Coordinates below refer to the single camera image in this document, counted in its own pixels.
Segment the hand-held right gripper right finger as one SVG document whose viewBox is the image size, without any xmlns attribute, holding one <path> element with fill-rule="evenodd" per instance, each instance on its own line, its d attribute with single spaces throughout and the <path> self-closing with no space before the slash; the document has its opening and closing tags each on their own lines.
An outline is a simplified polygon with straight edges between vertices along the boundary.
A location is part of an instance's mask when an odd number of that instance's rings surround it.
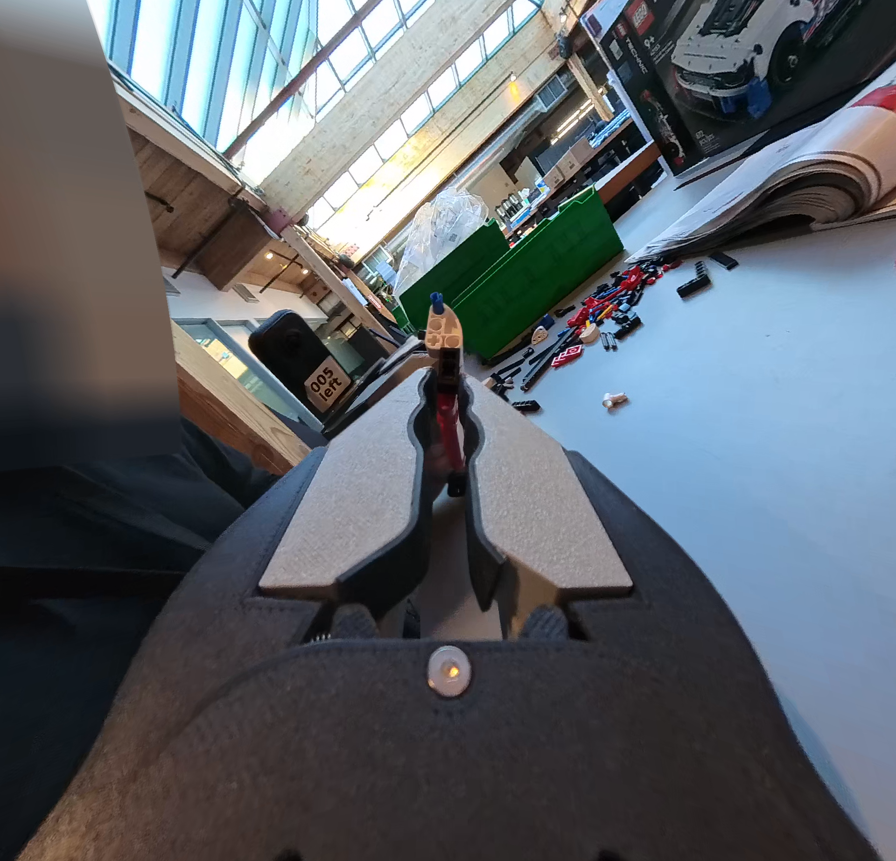
<svg viewBox="0 0 896 861">
<path fill-rule="evenodd" d="M 479 607 L 502 613 L 627 595 L 633 582 L 565 449 L 465 381 L 466 529 Z"/>
</svg>

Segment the open instruction booklet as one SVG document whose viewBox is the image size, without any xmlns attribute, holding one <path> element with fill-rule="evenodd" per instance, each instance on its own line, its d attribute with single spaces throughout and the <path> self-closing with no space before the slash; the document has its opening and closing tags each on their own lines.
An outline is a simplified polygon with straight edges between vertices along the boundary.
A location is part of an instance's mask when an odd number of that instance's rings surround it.
<svg viewBox="0 0 896 861">
<path fill-rule="evenodd" d="M 822 122 L 757 152 L 625 266 L 723 250 L 769 228 L 893 218 L 895 69 Z"/>
</svg>

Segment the pile of small brick pieces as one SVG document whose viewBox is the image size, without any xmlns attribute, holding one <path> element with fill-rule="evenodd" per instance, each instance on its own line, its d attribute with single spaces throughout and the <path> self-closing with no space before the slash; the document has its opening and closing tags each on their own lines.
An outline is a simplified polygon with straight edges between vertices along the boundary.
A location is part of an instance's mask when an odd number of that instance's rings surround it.
<svg viewBox="0 0 896 861">
<path fill-rule="evenodd" d="M 488 374 L 484 379 L 487 389 L 500 398 L 507 399 L 510 390 L 520 390 L 523 379 L 544 359 L 546 352 L 558 340 L 563 340 L 572 329 L 582 329 L 588 322 L 599 324 L 601 336 L 599 341 L 583 345 L 584 350 L 593 344 L 599 344 L 606 352 L 617 351 L 620 341 L 643 326 L 637 307 L 645 290 L 682 263 L 682 258 L 654 257 L 621 272 L 612 273 L 611 281 L 599 285 L 580 302 L 577 309 L 563 307 L 557 311 L 557 316 L 567 316 L 566 327 L 555 335 L 549 334 L 543 350 L 529 346 L 517 358 Z"/>
</svg>

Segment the clear plastic bag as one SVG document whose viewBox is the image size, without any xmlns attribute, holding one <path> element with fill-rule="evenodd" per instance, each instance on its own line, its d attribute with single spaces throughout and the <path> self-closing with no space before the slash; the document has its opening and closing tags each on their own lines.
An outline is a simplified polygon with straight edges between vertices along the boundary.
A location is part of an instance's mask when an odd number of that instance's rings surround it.
<svg viewBox="0 0 896 861">
<path fill-rule="evenodd" d="M 461 188 L 445 188 L 422 205 L 410 225 L 394 294 L 400 296 L 485 225 L 487 219 L 486 202 Z"/>
</svg>

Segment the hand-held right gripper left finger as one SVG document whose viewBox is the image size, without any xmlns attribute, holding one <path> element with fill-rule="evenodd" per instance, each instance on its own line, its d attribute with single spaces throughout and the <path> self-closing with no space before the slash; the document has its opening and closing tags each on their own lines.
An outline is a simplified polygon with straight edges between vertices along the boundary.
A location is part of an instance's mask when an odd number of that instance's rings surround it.
<svg viewBox="0 0 896 861">
<path fill-rule="evenodd" d="M 434 371 L 424 367 L 332 440 L 259 581 L 264 597 L 400 618 L 429 564 L 433 403 Z"/>
</svg>

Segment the person's body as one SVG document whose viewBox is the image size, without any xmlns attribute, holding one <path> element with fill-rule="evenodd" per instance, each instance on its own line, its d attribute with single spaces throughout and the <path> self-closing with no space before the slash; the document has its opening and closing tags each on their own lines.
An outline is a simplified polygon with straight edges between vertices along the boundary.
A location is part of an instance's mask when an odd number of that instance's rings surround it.
<svg viewBox="0 0 896 861">
<path fill-rule="evenodd" d="M 182 419 L 158 456 L 2 473 L 2 859 L 306 859 L 252 734 L 327 604 L 262 595 L 334 443 L 280 486 Z"/>
</svg>

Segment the long black beam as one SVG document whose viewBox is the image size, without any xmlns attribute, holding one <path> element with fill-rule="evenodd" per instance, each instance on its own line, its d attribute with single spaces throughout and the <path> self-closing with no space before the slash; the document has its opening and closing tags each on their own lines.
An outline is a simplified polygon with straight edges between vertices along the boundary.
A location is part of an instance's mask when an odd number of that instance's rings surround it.
<svg viewBox="0 0 896 861">
<path fill-rule="evenodd" d="M 531 371 L 531 373 L 523 379 L 520 391 L 528 393 L 542 377 L 545 371 L 547 371 L 547 369 L 551 366 L 555 358 L 559 357 L 567 349 L 573 346 L 578 346 L 581 343 L 579 340 L 580 332 L 580 328 L 572 329 L 563 338 L 563 340 L 558 340 L 554 344 L 554 347 L 546 352 L 546 356 L 544 357 L 544 359 L 539 362 L 538 365 Z"/>
</svg>

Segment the toy car set box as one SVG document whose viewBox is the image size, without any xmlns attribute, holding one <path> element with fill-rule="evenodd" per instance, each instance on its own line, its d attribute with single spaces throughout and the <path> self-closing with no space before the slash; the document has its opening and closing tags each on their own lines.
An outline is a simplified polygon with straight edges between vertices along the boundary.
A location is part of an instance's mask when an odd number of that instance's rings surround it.
<svg viewBox="0 0 896 861">
<path fill-rule="evenodd" d="M 895 0 L 600 0 L 580 23 L 674 175 L 796 130 L 894 61 Z"/>
</svg>

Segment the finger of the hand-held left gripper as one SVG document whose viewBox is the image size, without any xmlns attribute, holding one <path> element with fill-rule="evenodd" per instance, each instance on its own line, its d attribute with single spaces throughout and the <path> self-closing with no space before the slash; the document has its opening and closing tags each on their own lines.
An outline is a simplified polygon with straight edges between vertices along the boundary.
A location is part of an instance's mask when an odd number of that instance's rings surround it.
<svg viewBox="0 0 896 861">
<path fill-rule="evenodd" d="M 350 412 L 363 412 L 394 390 L 420 369 L 429 369 L 434 359 L 427 353 L 409 353 L 400 360 L 389 359 L 375 378 L 353 399 Z"/>
</svg>

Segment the red brick panel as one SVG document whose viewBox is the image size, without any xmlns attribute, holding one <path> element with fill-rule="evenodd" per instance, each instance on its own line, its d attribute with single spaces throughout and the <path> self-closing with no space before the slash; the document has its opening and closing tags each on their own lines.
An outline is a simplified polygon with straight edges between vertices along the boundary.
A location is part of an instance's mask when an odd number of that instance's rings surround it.
<svg viewBox="0 0 896 861">
<path fill-rule="evenodd" d="M 442 447 L 449 464 L 447 495 L 463 497 L 467 485 L 465 435 L 462 425 L 461 402 L 457 381 L 436 376 L 435 412 L 439 425 Z"/>
</svg>

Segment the wooden panel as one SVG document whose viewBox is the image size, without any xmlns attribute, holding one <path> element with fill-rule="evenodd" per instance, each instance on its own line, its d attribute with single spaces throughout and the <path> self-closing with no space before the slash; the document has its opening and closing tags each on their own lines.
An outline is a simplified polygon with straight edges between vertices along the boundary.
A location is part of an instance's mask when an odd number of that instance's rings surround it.
<svg viewBox="0 0 896 861">
<path fill-rule="evenodd" d="M 307 457 L 311 449 L 268 407 L 181 326 L 172 322 L 171 330 L 183 416 L 276 475 L 284 475 Z"/>
</svg>

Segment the green plastic bin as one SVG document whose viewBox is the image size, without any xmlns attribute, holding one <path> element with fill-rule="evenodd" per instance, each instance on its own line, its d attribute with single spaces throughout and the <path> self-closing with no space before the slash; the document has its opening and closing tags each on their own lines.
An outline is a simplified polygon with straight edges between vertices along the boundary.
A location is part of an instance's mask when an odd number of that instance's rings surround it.
<svg viewBox="0 0 896 861">
<path fill-rule="evenodd" d="M 400 306 L 413 331 L 426 326 L 432 293 L 441 293 L 444 302 L 453 305 L 509 249 L 500 226 L 490 218 L 430 271 L 398 292 Z"/>
<path fill-rule="evenodd" d="M 622 250 L 591 185 L 561 204 L 553 218 L 510 248 L 451 305 L 465 351 L 493 357 Z"/>
</svg>

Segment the grey desk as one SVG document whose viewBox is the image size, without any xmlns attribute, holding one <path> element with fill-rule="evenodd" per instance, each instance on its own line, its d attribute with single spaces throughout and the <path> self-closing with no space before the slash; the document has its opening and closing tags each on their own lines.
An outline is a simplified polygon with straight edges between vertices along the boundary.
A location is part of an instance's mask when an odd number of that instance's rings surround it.
<svg viewBox="0 0 896 861">
<path fill-rule="evenodd" d="M 713 581 L 829 788 L 894 859 L 894 221 L 731 248 L 533 390 Z M 606 393 L 629 402 L 605 409 Z"/>
</svg>

